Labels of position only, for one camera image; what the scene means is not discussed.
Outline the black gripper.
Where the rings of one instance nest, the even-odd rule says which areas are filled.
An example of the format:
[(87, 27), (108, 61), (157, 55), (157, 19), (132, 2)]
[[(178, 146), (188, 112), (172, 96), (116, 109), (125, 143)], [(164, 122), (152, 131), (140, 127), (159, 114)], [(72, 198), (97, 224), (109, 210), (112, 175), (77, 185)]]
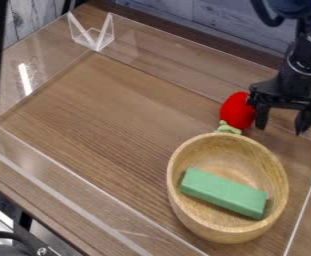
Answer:
[(311, 51), (290, 50), (276, 76), (250, 85), (247, 104), (255, 108), (255, 127), (266, 128), (271, 107), (300, 110), (295, 134), (311, 127)]

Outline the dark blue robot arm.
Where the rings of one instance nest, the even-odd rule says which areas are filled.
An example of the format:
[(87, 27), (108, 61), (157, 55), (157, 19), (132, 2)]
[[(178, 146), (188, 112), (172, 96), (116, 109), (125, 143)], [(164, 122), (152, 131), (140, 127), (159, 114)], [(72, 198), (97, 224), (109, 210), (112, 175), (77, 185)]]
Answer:
[(275, 77), (248, 87), (247, 103), (255, 109), (255, 127), (264, 129), (272, 108), (298, 111), (295, 134), (311, 127), (311, 0), (250, 0), (262, 22), (278, 27), (296, 21), (291, 42)]

